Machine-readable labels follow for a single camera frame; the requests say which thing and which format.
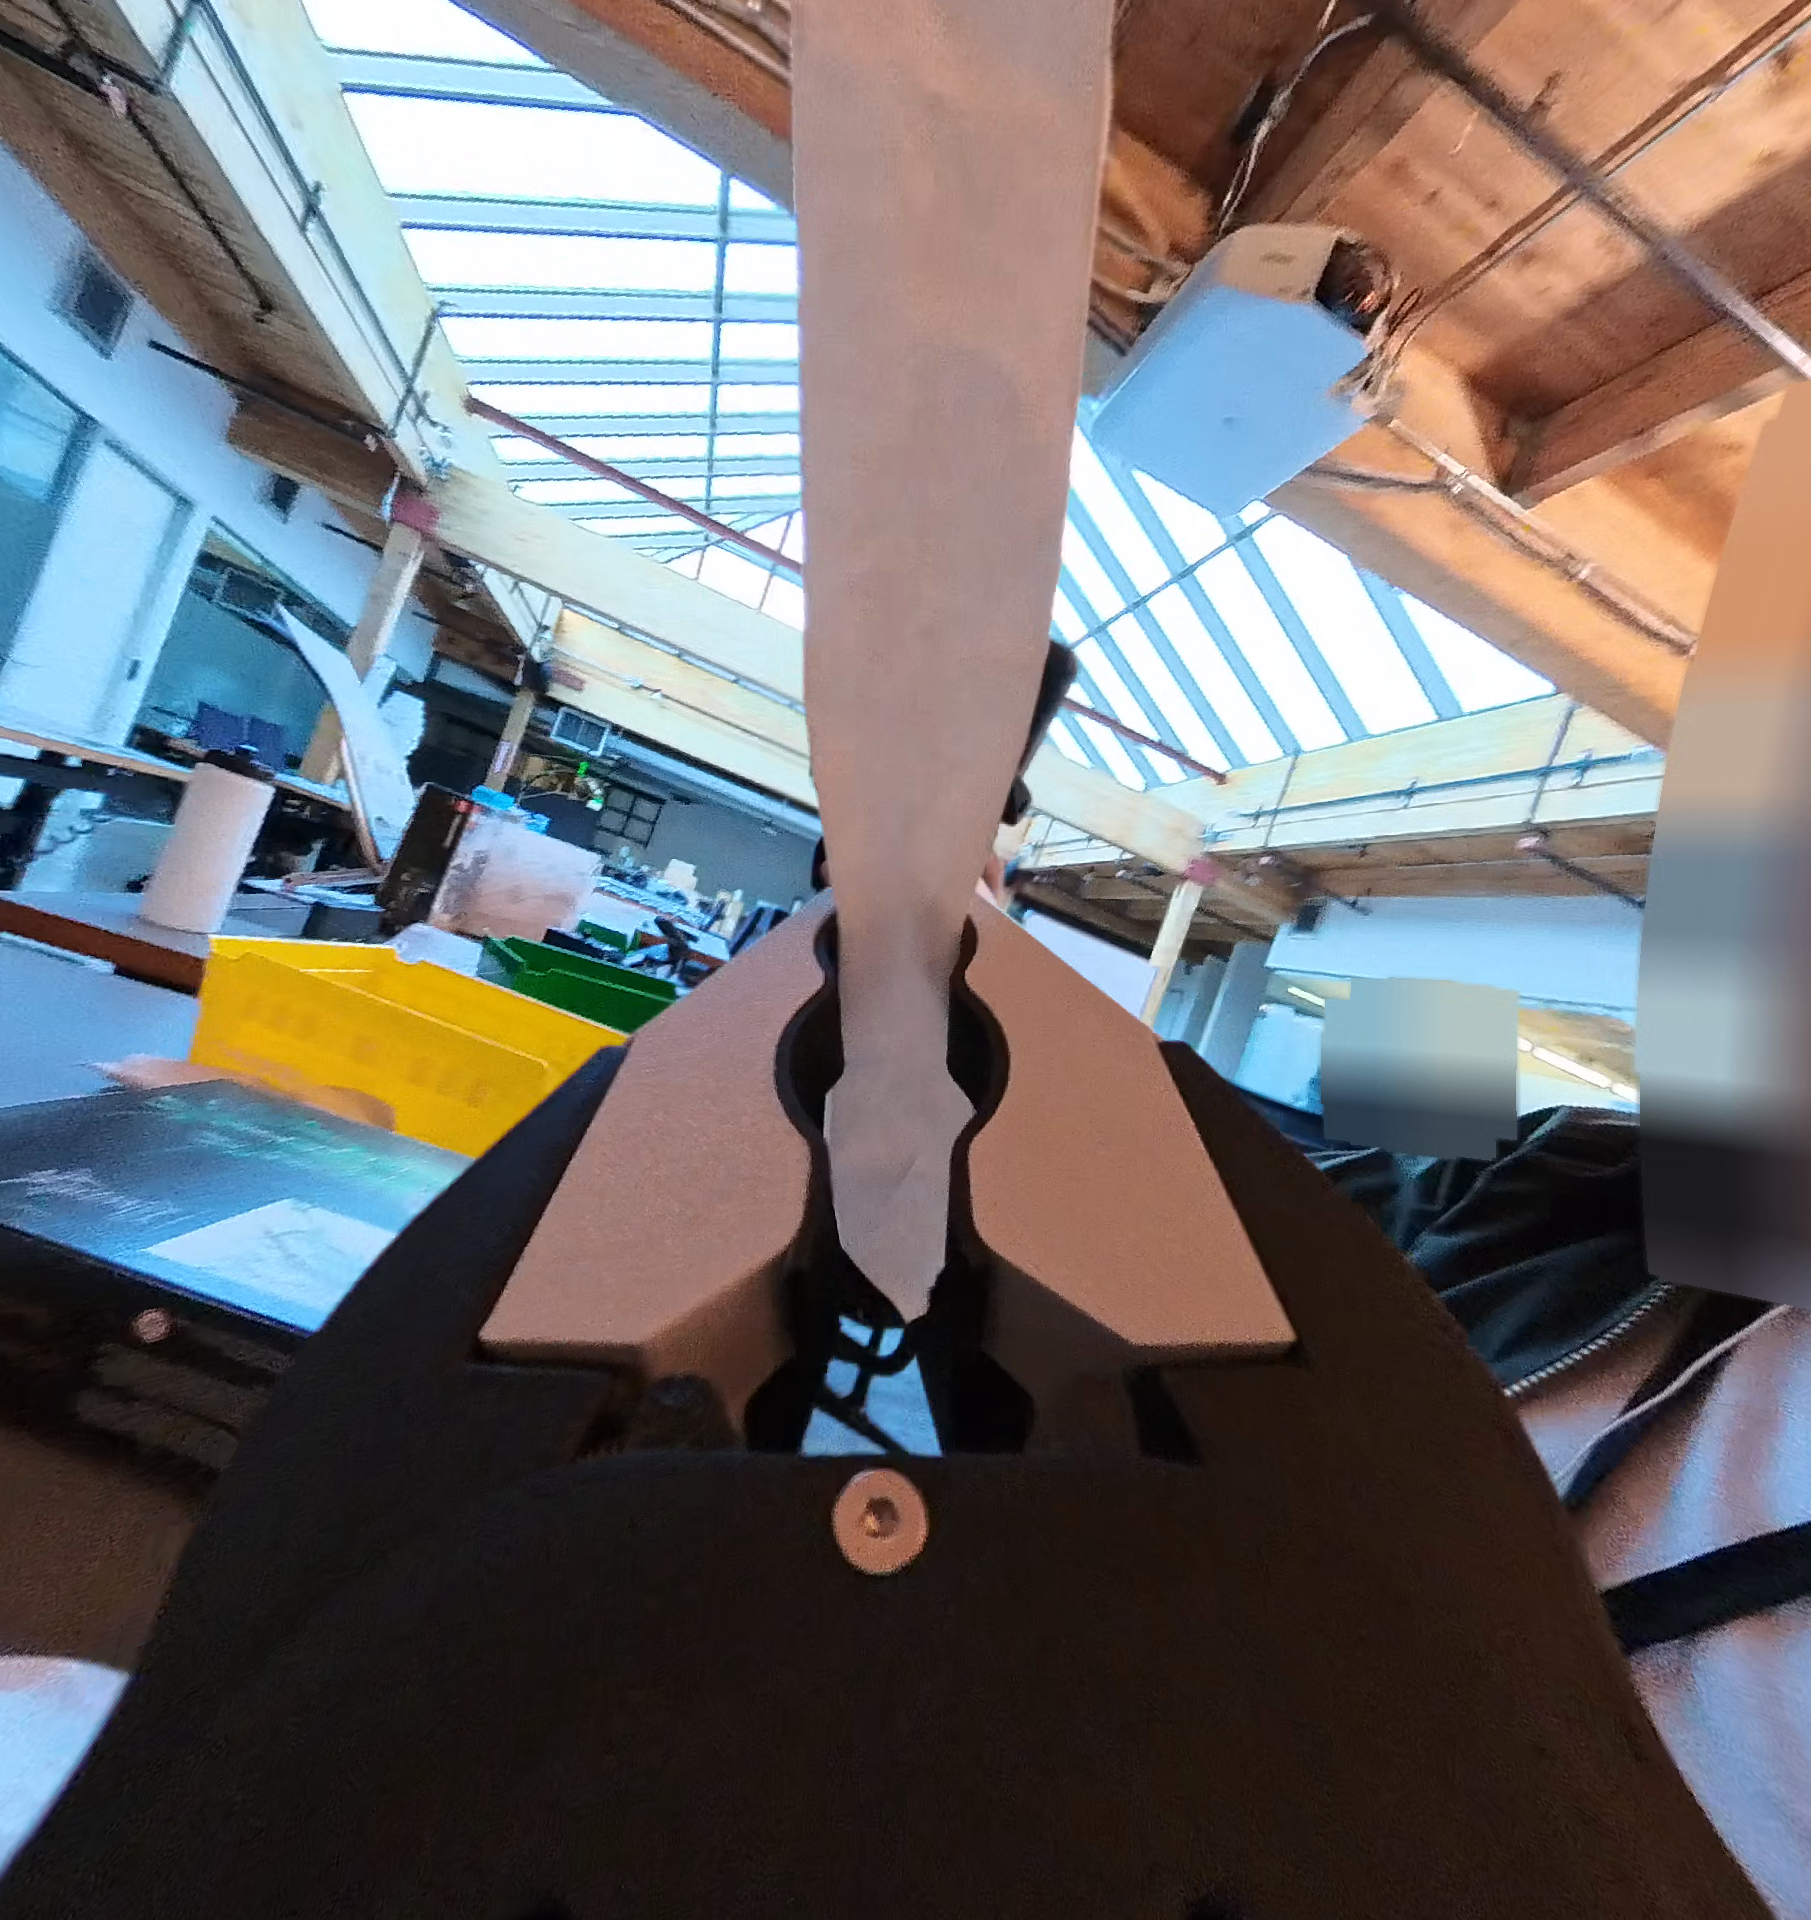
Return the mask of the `white tall tumbler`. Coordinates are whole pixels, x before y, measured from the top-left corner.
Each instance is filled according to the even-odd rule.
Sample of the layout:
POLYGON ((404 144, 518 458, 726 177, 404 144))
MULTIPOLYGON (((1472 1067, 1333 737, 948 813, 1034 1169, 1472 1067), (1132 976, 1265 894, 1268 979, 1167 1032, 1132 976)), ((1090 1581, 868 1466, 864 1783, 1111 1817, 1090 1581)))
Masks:
POLYGON ((137 924, 170 935, 214 935, 258 830, 269 813, 279 779, 258 751, 209 751, 177 798, 156 867, 137 894, 137 924))

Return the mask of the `white ceiling-mounted box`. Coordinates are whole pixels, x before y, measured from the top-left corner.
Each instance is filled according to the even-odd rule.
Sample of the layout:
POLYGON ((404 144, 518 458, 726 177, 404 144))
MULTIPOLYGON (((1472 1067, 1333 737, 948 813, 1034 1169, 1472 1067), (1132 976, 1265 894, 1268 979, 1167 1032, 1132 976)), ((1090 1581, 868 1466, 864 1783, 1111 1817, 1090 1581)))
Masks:
POLYGON ((1227 229, 1090 400, 1086 450, 1246 516, 1353 434, 1352 373, 1392 305, 1392 255, 1352 229, 1227 229))

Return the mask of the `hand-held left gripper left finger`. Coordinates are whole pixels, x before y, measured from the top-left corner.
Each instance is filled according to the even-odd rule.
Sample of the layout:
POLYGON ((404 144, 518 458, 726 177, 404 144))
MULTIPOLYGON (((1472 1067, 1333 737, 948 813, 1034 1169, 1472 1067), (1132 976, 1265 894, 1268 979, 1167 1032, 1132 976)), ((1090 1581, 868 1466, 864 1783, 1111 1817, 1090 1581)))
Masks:
POLYGON ((811 1202, 811 1144, 779 1101, 779 1042, 824 994, 827 901, 770 929, 633 1032, 483 1351, 636 1383, 698 1377, 726 1417, 781 1367, 779 1275, 811 1202))

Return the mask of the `yellow plastic bin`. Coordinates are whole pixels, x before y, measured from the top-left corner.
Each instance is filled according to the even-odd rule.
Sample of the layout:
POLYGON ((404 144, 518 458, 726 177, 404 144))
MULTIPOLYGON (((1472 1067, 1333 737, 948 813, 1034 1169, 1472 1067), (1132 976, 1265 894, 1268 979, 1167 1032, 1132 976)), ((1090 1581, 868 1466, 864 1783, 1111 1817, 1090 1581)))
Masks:
POLYGON ((396 948, 214 935, 193 1067, 362 1095, 404 1135, 483 1158, 606 1045, 626 1032, 396 948))

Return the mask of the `glass skylight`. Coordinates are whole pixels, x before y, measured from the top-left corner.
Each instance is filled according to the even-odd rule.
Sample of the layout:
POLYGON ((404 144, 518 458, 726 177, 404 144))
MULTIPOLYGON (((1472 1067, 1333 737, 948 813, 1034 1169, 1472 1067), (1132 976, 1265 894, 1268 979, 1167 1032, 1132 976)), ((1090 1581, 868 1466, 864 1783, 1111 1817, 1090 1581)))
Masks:
MULTIPOLYGON (((801 622, 795 225, 467 5, 307 5, 518 501, 801 622)), ((1220 518, 1076 427, 1056 741, 1132 788, 1549 695, 1265 501, 1220 518)))

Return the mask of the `person's dark zip jacket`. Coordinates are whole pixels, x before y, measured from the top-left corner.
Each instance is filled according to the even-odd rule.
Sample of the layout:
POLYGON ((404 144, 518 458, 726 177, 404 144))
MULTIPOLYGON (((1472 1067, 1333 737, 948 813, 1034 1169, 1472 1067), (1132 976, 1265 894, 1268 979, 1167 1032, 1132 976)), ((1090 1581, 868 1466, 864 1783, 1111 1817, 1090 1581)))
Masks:
POLYGON ((1619 1352, 1653 1364, 1653 1402, 1773 1313, 1653 1275, 1629 1114, 1525 1114, 1493 1158, 1313 1144, 1313 1161, 1420 1268, 1512 1409, 1619 1352))

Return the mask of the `black toy set box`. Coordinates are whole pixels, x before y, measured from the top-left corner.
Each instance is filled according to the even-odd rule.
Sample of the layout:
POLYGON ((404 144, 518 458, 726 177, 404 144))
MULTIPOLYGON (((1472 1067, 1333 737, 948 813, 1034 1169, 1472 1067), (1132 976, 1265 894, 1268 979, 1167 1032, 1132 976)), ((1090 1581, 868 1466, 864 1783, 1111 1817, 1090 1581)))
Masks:
POLYGON ((223 1081, 0 1114, 0 1417, 223 1473, 295 1351, 463 1169, 223 1081))

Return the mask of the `clear plastic container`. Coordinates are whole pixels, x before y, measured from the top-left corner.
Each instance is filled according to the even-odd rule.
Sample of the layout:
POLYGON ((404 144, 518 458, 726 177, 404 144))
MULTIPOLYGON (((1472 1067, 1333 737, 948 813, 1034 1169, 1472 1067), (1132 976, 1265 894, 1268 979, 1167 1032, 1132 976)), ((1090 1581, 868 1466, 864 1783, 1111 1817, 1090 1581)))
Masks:
POLYGON ((548 939, 575 935, 598 891, 598 853, 541 836, 526 813, 467 807, 452 853, 437 884, 428 929, 467 939, 548 939))

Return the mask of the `large white paper bag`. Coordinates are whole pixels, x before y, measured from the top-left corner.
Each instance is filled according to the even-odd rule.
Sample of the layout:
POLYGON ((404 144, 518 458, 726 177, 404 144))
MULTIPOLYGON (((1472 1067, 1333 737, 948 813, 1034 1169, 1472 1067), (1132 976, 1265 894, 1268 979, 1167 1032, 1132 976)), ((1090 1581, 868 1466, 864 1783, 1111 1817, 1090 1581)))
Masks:
POLYGON ((795 0, 801 731, 835 894, 835 1240, 912 1321, 948 979, 1034 714, 1111 115, 1103 0, 795 0))

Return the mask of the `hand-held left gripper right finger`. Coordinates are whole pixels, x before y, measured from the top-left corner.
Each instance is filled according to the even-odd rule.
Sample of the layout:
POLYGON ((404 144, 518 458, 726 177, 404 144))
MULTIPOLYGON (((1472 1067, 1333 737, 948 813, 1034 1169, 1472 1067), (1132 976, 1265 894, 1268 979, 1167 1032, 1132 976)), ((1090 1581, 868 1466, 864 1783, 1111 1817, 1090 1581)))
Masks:
POLYGON ((1003 909, 965 901, 965 929, 965 1000, 993 1028, 965 1144, 978 1351, 1034 1402, 1034 1444, 1136 1444, 1132 1377, 1277 1364, 1295 1326, 1150 1028, 1003 909))

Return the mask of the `green plastic bin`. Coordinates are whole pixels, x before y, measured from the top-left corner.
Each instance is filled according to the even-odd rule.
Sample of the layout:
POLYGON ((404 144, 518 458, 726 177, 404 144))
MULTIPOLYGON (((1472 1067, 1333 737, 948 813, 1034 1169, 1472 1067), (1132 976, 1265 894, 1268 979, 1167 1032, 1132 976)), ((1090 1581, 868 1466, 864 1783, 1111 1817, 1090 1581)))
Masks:
POLYGON ((483 979, 505 987, 518 1000, 541 1000, 552 1012, 590 1019, 620 1042, 633 1042, 662 1009, 681 1009, 671 979, 648 979, 633 964, 606 964, 606 961, 588 961, 588 953, 548 948, 548 939, 483 939, 483 979))

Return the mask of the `person's light grey clothing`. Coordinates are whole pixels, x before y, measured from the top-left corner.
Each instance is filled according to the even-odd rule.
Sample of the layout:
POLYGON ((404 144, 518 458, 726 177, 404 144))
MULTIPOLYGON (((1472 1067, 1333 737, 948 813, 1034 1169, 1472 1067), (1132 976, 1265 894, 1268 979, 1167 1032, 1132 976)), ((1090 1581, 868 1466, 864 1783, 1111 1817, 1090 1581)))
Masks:
MULTIPOLYGON (((1629 1423, 1678 1326, 1687 1310, 1661 1303, 1512 1396, 1561 1490, 1619 1430, 1612 1466, 1572 1499, 1597 1594, 1811 1524, 1811 1310, 1755 1310, 1629 1423)), ((1765 1904, 1811 1920, 1811 1596, 1633 1649, 1633 1688, 1765 1904)))

